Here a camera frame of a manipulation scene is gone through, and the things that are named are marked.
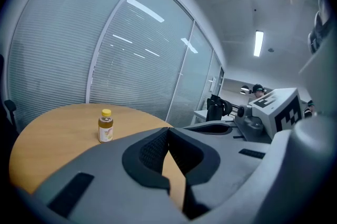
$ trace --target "black rubber pad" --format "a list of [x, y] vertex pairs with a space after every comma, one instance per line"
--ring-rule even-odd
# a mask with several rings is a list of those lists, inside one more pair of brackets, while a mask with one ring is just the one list
[[242, 149], [239, 153], [245, 154], [245, 155], [248, 155], [249, 157], [253, 157], [253, 158], [257, 158], [257, 159], [263, 159], [263, 157], [265, 155], [265, 153], [257, 152], [257, 151], [253, 151], [253, 150], [249, 150], [249, 149]]
[[55, 213], [67, 218], [94, 176], [80, 172], [61, 190], [48, 207]]

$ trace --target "ceiling light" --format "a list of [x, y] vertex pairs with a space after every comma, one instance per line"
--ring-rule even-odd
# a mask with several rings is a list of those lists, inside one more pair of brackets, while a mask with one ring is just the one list
[[143, 56], [141, 56], [141, 55], [139, 55], [139, 54], [136, 54], [136, 53], [134, 53], [134, 55], [137, 55], [137, 56], [139, 56], [139, 57], [141, 57], [141, 58], [145, 58], [145, 57], [143, 57]]
[[156, 54], [156, 53], [154, 53], [154, 52], [152, 52], [152, 51], [150, 51], [150, 50], [148, 50], [148, 49], [145, 49], [147, 52], [149, 52], [149, 53], [152, 53], [152, 54], [154, 54], [154, 55], [156, 55], [156, 56], [160, 56], [159, 54]]
[[148, 7], [144, 6], [143, 4], [139, 3], [136, 0], [126, 0], [129, 4], [139, 8], [146, 14], [149, 14], [149, 16], [155, 18], [158, 22], [162, 23], [164, 21], [163, 18], [161, 18], [158, 14], [156, 14], [154, 11], [150, 10]]
[[244, 91], [249, 91], [249, 88], [248, 88], [247, 85], [243, 85], [243, 86], [241, 87], [241, 89], [244, 90]]
[[188, 42], [185, 37], [181, 38], [181, 41], [185, 43], [193, 53], [198, 53], [198, 51], [192, 46], [191, 42]]
[[123, 41], [129, 42], [129, 43], [132, 43], [132, 41], [128, 41], [127, 39], [125, 39], [125, 38], [122, 38], [121, 36], [117, 36], [117, 35], [112, 35], [112, 36], [114, 36], [114, 37], [117, 37], [117, 38], [119, 38], [120, 40], [123, 40]]
[[263, 42], [263, 32], [256, 30], [254, 56], [260, 56]]

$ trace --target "white table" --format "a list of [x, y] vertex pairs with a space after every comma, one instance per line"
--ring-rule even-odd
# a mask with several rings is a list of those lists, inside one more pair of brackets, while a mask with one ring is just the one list
[[[196, 118], [200, 118], [200, 119], [203, 119], [203, 120], [206, 120], [206, 117], [207, 117], [207, 110], [203, 110], [203, 111], [194, 111], [194, 115], [193, 115], [193, 118], [192, 118], [192, 121], [191, 121], [191, 125], [194, 125], [195, 124], [195, 120]], [[221, 120], [225, 120], [225, 121], [233, 121], [234, 118], [228, 116], [228, 115], [225, 115], [223, 117], [221, 117]]]

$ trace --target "juice bottle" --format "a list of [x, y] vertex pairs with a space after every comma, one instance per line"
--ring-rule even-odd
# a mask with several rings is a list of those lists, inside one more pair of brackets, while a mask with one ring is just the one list
[[111, 117], [111, 110], [103, 109], [102, 116], [98, 120], [98, 139], [100, 142], [112, 140], [114, 120]]

